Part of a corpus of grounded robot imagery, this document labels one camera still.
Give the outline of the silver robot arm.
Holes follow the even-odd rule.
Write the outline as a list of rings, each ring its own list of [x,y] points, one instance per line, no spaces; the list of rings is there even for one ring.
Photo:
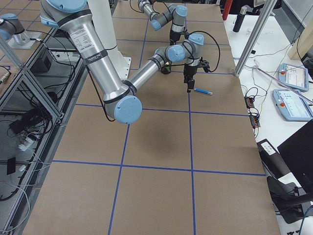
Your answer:
[[[133,76],[123,80],[117,71],[123,60],[114,57],[116,39],[112,13],[106,0],[43,0],[43,24],[67,32],[103,92],[106,113],[123,124],[132,124],[141,115],[136,92],[157,71],[174,62],[185,61],[185,82],[193,89],[193,75],[200,65],[204,37],[185,33],[181,44],[158,48]]]
[[[132,6],[132,0],[129,1],[129,5],[132,10],[137,13],[142,13],[148,16],[151,26],[155,31],[160,30],[166,24],[171,23],[171,29],[169,33],[170,45],[175,45],[181,35],[186,35],[187,30],[185,28],[185,20],[188,14],[188,9],[184,5],[170,4],[167,5],[163,1],[159,0],[165,5],[164,12],[157,12],[154,9],[154,3],[157,0],[137,0],[138,10],[135,10]]]

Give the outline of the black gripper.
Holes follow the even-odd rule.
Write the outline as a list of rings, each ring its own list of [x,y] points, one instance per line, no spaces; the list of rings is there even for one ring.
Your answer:
[[[181,33],[180,32],[174,32],[170,31],[169,39],[170,39],[170,45],[175,45],[177,41],[180,40]]]
[[[190,93],[194,89],[195,80],[193,76],[197,73],[197,66],[185,65],[183,69],[184,83],[187,83],[187,92]]]

